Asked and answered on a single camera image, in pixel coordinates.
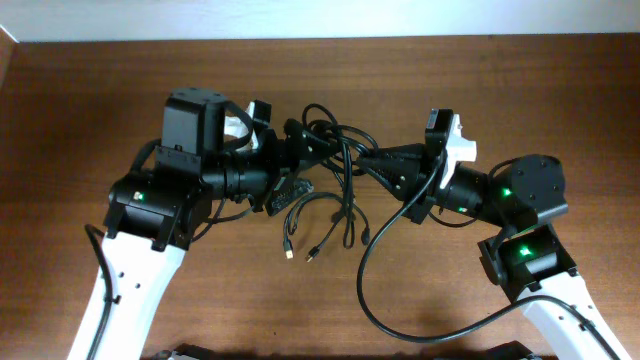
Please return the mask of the black USB cable thick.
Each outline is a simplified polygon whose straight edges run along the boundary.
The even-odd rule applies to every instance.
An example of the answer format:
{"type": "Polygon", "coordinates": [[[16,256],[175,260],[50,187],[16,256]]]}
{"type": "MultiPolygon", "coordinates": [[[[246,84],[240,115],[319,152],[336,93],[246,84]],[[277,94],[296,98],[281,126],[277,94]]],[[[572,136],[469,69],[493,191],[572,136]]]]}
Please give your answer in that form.
{"type": "Polygon", "coordinates": [[[355,204],[354,178],[366,174],[364,170],[354,170],[351,150],[354,149],[359,155],[368,155],[374,150],[378,150],[376,140],[368,133],[349,125],[339,124],[335,116],[323,105],[312,103],[307,105],[303,111],[301,120],[303,125],[320,137],[333,139],[338,146],[339,154],[331,155],[323,160],[321,165],[330,170],[342,189],[342,205],[338,212],[338,219],[334,220],[337,225],[342,218],[346,219],[346,227],[343,235],[343,247],[351,249],[355,244],[356,213],[359,208],[355,204]],[[316,119],[307,121],[310,110],[321,111],[327,120],[316,119]]]}

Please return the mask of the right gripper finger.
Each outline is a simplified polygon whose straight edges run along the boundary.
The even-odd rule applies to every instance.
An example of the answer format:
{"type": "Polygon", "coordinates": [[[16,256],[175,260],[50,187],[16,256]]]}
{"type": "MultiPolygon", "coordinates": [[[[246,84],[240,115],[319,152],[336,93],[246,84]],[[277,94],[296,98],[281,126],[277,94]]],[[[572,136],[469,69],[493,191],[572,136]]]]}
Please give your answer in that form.
{"type": "Polygon", "coordinates": [[[420,161],[423,158],[424,145],[420,143],[406,144],[401,146],[378,148],[372,157],[380,160],[420,161]]]}
{"type": "Polygon", "coordinates": [[[356,164],[399,201],[408,201],[425,183],[418,160],[360,157],[356,164]]]}

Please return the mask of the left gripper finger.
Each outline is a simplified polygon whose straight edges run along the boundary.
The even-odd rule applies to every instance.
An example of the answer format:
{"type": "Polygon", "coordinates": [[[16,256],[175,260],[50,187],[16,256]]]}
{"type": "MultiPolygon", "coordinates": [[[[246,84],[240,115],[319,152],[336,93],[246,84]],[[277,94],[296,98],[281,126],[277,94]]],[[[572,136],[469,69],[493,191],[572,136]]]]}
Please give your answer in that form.
{"type": "Polygon", "coordinates": [[[309,131],[301,122],[288,119],[284,124],[287,155],[298,161],[322,161],[331,156],[331,143],[309,131]]]}
{"type": "Polygon", "coordinates": [[[269,216],[275,216],[313,190],[314,186],[310,180],[296,178],[287,189],[280,187],[270,194],[265,202],[266,212],[269,216]]]}

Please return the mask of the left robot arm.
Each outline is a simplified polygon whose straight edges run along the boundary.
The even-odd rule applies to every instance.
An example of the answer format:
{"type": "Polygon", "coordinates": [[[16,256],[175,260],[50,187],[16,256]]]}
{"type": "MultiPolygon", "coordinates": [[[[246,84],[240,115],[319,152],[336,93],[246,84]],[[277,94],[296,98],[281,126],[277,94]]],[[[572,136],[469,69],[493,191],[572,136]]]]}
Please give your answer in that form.
{"type": "Polygon", "coordinates": [[[338,148],[296,120],[284,130],[278,138],[261,101],[243,110],[217,91],[170,93],[161,137],[111,187],[106,230],[86,229],[99,270],[70,358],[141,356],[197,229],[215,223],[214,201],[248,200],[252,211],[273,216],[305,194],[300,172],[338,148]]]}

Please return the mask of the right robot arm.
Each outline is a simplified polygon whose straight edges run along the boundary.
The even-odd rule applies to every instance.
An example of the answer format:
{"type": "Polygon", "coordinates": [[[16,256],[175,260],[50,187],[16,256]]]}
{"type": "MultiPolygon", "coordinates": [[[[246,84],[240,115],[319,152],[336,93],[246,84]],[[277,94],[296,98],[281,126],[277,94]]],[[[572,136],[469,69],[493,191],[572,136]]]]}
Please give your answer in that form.
{"type": "Polygon", "coordinates": [[[628,358],[552,225],[568,211],[560,160],[524,155],[483,173],[468,166],[476,158],[476,143],[463,136],[460,117],[451,109],[431,111],[422,143],[375,148],[358,157],[357,165],[402,203],[367,245],[357,270],[357,298],[368,320],[396,339],[439,344],[520,311],[560,359],[628,358]],[[378,242],[399,218],[420,224],[433,207],[498,227],[496,235],[479,242],[479,260],[509,304],[450,333],[410,335],[374,315],[364,296],[364,274],[378,242]]]}

